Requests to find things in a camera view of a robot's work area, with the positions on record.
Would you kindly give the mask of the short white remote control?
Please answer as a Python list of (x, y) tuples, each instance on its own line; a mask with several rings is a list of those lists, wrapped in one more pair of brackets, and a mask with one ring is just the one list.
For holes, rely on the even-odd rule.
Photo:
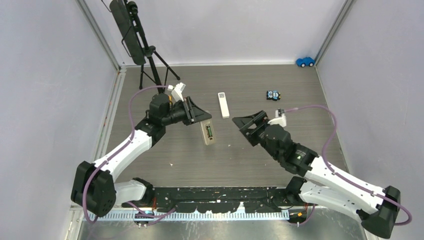
[(202, 132), (203, 142), (206, 146), (216, 143), (216, 135), (211, 119), (201, 121), (200, 129)]

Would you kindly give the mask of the long white remote control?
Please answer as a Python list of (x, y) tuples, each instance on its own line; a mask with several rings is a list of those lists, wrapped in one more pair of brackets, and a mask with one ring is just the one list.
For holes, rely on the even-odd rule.
[(226, 94), (224, 92), (219, 92), (217, 95), (218, 95), (218, 102), (219, 102), (221, 116), (223, 119), (228, 119), (230, 117), (230, 112), (228, 108)]

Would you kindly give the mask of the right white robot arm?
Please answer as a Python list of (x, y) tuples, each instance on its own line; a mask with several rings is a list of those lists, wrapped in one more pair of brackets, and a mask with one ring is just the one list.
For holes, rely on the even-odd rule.
[(363, 181), (326, 163), (312, 149), (294, 142), (286, 126), (285, 114), (278, 110), (269, 119), (261, 110), (232, 121), (252, 146), (260, 145), (282, 168), (293, 174), (285, 198), (291, 205), (301, 202), (319, 205), (359, 222), (369, 233), (389, 239), (400, 211), (401, 192)]

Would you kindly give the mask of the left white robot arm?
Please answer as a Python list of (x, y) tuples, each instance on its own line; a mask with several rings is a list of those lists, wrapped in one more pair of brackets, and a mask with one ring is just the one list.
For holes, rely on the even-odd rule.
[(123, 203), (136, 202), (148, 207), (154, 199), (152, 184), (138, 177), (117, 183), (119, 175), (165, 135), (167, 126), (177, 123), (189, 126), (211, 118), (189, 96), (173, 103), (165, 93), (154, 95), (146, 116), (133, 126), (122, 143), (93, 163), (83, 161), (78, 165), (71, 200), (82, 207), (87, 220), (89, 214), (104, 217), (115, 205)]

